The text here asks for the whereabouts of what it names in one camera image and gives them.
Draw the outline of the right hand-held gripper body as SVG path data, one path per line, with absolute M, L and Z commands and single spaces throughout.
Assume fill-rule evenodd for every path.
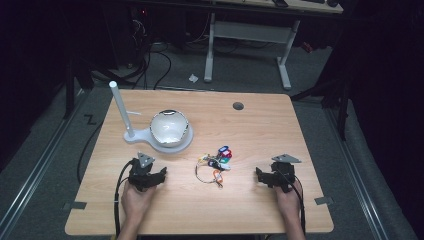
M 289 154 L 272 157 L 272 160 L 271 182 L 268 183 L 268 186 L 279 186 L 284 193 L 290 192 L 296 178 L 294 163 L 300 163 L 300 160 Z

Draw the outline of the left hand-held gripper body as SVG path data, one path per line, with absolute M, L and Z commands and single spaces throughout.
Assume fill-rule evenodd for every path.
M 151 174 L 153 162 L 155 159 L 144 153 L 139 152 L 137 158 L 132 160 L 132 168 L 129 173 L 128 181 L 136 187 L 138 191 L 144 192 L 153 187 L 152 179 L 161 177 L 160 173 Z

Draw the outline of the person's left hand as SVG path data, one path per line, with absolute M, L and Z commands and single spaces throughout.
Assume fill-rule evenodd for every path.
M 125 183 L 121 202 L 126 215 L 126 222 L 140 223 L 143 220 L 155 190 L 155 187 L 150 187 L 146 191 L 139 191 L 129 182 Z

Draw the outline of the person's right hand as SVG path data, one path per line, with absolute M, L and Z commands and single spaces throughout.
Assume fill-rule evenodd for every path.
M 300 199 L 298 196 L 298 190 L 300 185 L 298 182 L 294 183 L 294 186 L 291 190 L 285 193 L 281 187 L 273 187 L 276 197 L 277 197 L 277 206 L 284 219 L 299 219 L 300 218 Z

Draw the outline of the white stand with pole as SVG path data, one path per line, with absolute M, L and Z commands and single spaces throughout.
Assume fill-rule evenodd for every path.
M 118 88 L 118 84 L 115 81 L 109 82 L 109 87 L 111 89 L 111 92 L 113 94 L 115 103 L 117 105 L 117 108 L 119 110 L 119 113 L 121 115 L 121 118 L 124 122 L 124 126 L 126 129 L 126 132 L 123 135 L 124 140 L 129 144 L 139 143 L 139 142 L 147 142 L 152 148 L 154 148 L 156 151 L 166 154 L 174 154 L 183 151 L 186 149 L 192 142 L 194 137 L 194 131 L 192 129 L 191 124 L 189 123 L 189 133 L 185 141 L 176 147 L 163 147 L 160 146 L 152 137 L 150 132 L 150 124 L 145 129 L 135 129 L 132 127 L 131 121 L 129 119 L 128 111 L 124 105 L 124 101 L 121 97 L 120 90 Z

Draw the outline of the white bowl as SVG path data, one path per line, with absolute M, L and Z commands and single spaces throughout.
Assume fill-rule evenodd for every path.
M 163 110 L 157 113 L 150 122 L 153 139 L 163 147 L 181 145 L 189 133 L 189 121 L 177 110 Z

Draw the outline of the key bunch with coloured tags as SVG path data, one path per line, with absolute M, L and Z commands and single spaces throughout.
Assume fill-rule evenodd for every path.
M 216 184 L 218 188 L 223 187 L 223 173 L 230 171 L 231 167 L 229 162 L 232 158 L 232 151 L 228 145 L 224 145 L 217 150 L 215 155 L 209 153 L 201 156 L 195 165 L 194 174 L 195 177 L 204 184 Z M 200 168 L 207 166 L 212 169 L 212 178 L 205 180 L 200 176 Z

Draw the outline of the black stand leg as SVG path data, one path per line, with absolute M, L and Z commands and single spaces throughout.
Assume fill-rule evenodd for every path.
M 66 65 L 66 77 L 65 77 L 65 88 L 66 88 L 66 101 L 65 101 L 65 114 L 64 118 L 68 119 L 74 109 L 74 74 L 73 74 L 73 58 L 68 59 Z

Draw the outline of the metal floor rail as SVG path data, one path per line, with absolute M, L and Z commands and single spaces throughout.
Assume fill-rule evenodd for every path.
M 375 207 L 365 183 L 360 175 L 360 172 L 355 164 L 353 155 L 347 143 L 340 137 L 337 128 L 337 119 L 332 110 L 325 110 L 324 114 L 329 122 L 330 128 L 337 140 L 339 148 L 341 149 L 343 159 L 346 165 L 347 175 L 350 179 L 351 185 L 355 191 L 362 212 L 368 222 L 368 225 L 373 234 L 374 240 L 389 240 L 386 229 L 384 228 L 380 216 Z
M 74 95 L 75 104 L 65 113 L 65 91 L 61 91 L 0 173 L 0 240 L 9 238 L 49 168 L 76 111 L 89 94 L 89 90 L 78 90 Z

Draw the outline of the white frame desk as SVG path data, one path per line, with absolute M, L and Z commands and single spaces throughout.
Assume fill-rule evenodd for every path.
M 216 5 L 218 2 L 273 7 L 281 10 L 295 10 L 298 12 L 310 13 L 342 14 L 344 12 L 339 0 L 211 0 L 213 5 Z M 225 38 L 283 44 L 285 48 L 282 55 L 276 58 L 276 63 L 283 88 L 285 90 L 290 90 L 292 88 L 286 68 L 286 61 L 297 35 L 300 25 L 299 20 L 295 20 L 291 27 L 277 27 L 234 21 L 217 21 L 214 13 L 209 15 L 209 20 L 208 52 L 204 72 L 205 82 L 211 82 L 213 77 L 214 41 L 216 38 Z

